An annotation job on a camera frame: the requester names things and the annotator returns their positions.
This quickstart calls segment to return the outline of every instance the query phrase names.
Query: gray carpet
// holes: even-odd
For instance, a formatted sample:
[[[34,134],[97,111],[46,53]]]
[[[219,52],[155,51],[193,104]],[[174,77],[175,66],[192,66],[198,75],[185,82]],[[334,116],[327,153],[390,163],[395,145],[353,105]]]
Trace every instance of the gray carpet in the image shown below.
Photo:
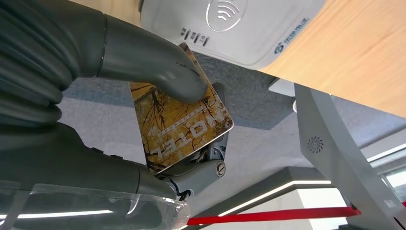
[[[270,130],[293,112],[291,97],[268,91],[268,85],[275,77],[201,54],[195,55],[210,81],[225,85],[229,111],[236,125]],[[133,107],[127,82],[77,79],[64,95]]]

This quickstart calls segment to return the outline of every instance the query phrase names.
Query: nfc symbol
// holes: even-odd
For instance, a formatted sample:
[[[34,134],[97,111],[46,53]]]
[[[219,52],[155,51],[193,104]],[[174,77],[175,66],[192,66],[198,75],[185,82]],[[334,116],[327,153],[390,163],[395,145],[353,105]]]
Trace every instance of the nfc symbol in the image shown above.
[[[219,0],[218,8],[217,18],[223,19],[224,21],[227,21],[227,19],[240,12],[240,9],[234,3],[227,0]]]

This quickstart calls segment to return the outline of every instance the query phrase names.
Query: yellow printed card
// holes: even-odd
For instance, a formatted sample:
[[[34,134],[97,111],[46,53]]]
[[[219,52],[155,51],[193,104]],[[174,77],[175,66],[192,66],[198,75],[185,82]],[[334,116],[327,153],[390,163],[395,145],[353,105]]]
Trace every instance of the yellow printed card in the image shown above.
[[[155,174],[195,153],[234,126],[193,53],[185,43],[180,47],[209,86],[199,102],[181,103],[149,83],[130,83],[147,166]]]

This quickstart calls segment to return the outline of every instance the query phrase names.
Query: floor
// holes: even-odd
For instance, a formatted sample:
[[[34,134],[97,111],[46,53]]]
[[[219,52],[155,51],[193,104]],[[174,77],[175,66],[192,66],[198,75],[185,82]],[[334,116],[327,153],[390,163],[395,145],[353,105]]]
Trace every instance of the floor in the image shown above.
[[[272,76],[198,56],[212,81],[227,86],[231,114],[227,173],[198,197],[192,215],[227,199],[285,166],[311,164],[301,155],[292,99],[269,92]],[[89,147],[145,163],[141,137],[125,82],[79,79],[60,104],[61,122],[74,127]],[[334,102],[356,143],[362,147],[406,127],[406,119],[340,98]]]

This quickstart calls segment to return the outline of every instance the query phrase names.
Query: robotic arm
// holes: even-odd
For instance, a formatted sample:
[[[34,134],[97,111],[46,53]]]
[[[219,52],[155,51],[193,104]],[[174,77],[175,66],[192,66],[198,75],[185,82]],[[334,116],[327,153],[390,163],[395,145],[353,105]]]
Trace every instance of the robotic arm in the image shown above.
[[[57,122],[56,104],[76,77],[148,82],[179,101],[198,101],[207,85],[178,46],[68,0],[0,0],[0,11],[0,182],[25,191],[53,184],[175,199],[224,174],[219,144],[226,135],[157,178],[144,165],[86,147]],[[188,184],[209,169],[210,179]],[[9,210],[2,229],[18,212]]]

